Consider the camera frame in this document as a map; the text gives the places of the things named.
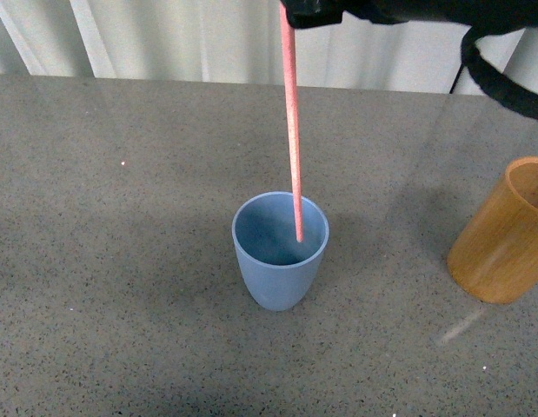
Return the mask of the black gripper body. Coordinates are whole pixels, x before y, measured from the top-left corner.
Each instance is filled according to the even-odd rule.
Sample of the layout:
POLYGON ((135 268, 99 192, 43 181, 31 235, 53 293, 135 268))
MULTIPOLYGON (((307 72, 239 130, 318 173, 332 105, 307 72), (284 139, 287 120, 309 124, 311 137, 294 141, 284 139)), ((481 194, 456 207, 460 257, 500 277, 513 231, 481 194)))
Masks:
POLYGON ((347 12, 376 24, 458 23, 485 30, 538 28, 538 1, 282 1, 295 29, 338 24, 347 12))

